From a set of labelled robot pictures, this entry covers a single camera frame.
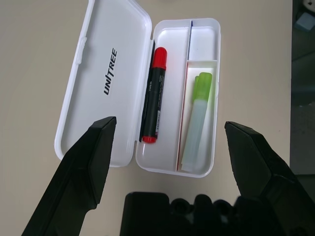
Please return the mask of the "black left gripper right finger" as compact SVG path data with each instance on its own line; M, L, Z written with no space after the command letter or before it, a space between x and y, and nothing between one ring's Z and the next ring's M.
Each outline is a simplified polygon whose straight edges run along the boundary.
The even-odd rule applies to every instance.
M313 236L315 204L286 162L250 127L225 123L231 167L241 197L269 235Z

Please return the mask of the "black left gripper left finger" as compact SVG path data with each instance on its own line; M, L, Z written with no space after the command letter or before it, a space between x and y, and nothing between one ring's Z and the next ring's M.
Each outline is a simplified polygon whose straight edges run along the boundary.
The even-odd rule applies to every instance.
M100 203L111 160L116 117L95 121L66 152L23 231L24 236L77 236Z

